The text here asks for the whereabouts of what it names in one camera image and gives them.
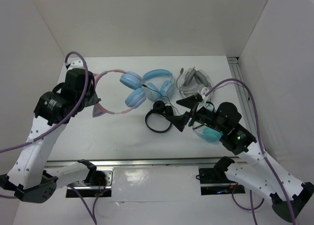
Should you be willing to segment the pink blue cat-ear headphones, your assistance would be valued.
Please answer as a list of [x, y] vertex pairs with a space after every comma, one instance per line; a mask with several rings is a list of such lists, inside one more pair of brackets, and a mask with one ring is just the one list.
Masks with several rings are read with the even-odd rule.
[[109, 73], [121, 73], [120, 76], [120, 83], [122, 83], [124, 86], [132, 89], [132, 92], [129, 94], [129, 96], [125, 99], [125, 105], [128, 107], [126, 110], [121, 112], [113, 112], [109, 111], [108, 109], [104, 108], [100, 102], [98, 102], [93, 107], [92, 117], [100, 117], [104, 114], [110, 114], [110, 115], [120, 115], [120, 114], [127, 114], [131, 112], [132, 110], [138, 108], [145, 100], [145, 92], [142, 88], [142, 78], [140, 75], [131, 72], [131, 71], [124, 71], [121, 69], [114, 69], [114, 70], [107, 70], [102, 73], [94, 75], [95, 78], [95, 86], [97, 86], [100, 79], [109, 74]]

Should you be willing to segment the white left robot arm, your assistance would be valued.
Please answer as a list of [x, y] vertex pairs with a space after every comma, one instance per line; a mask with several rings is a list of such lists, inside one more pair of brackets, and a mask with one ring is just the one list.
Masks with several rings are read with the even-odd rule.
[[84, 108], [99, 101], [95, 77], [80, 60], [65, 62], [64, 82], [44, 93], [34, 110], [32, 127], [27, 141], [12, 169], [0, 176], [0, 186], [14, 192], [23, 202], [44, 203], [64, 186], [82, 182], [105, 185], [106, 175], [88, 160], [78, 160], [72, 165], [46, 169], [46, 162], [57, 139], [69, 120]]

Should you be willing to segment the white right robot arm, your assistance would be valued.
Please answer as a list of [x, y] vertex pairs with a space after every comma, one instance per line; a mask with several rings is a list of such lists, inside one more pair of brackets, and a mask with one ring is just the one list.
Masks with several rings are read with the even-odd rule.
[[204, 107], [200, 95], [178, 100], [178, 105], [188, 108], [184, 114], [168, 118], [179, 131], [199, 123], [222, 134], [219, 141], [235, 156], [253, 167], [253, 174], [229, 157], [222, 157], [214, 165], [216, 180], [238, 182], [260, 195], [271, 204], [272, 210], [286, 222], [295, 224], [306, 203], [314, 194], [311, 182], [302, 182], [283, 168], [255, 136], [240, 123], [242, 115], [231, 102], [221, 103], [216, 110]]

